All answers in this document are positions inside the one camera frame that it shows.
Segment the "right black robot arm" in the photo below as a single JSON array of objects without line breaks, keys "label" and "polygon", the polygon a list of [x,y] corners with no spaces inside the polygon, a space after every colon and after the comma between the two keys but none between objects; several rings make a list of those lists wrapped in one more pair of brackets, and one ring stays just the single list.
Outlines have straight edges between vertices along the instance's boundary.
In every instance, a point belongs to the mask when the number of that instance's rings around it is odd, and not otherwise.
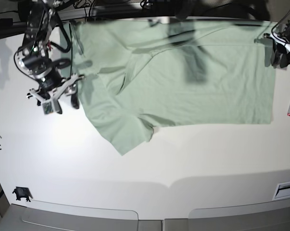
[{"label": "right black robot arm", "polygon": [[73,0],[35,0],[29,11],[22,45],[14,53],[16,68],[26,77],[38,83],[38,89],[30,89],[26,97],[37,100],[45,115],[62,113],[59,99],[71,98],[71,106],[79,109],[77,83],[83,75],[71,73],[63,77],[61,69],[70,67],[71,58],[53,61],[49,52],[52,47],[62,53],[70,53],[71,36],[64,29],[58,12],[74,4]]}]

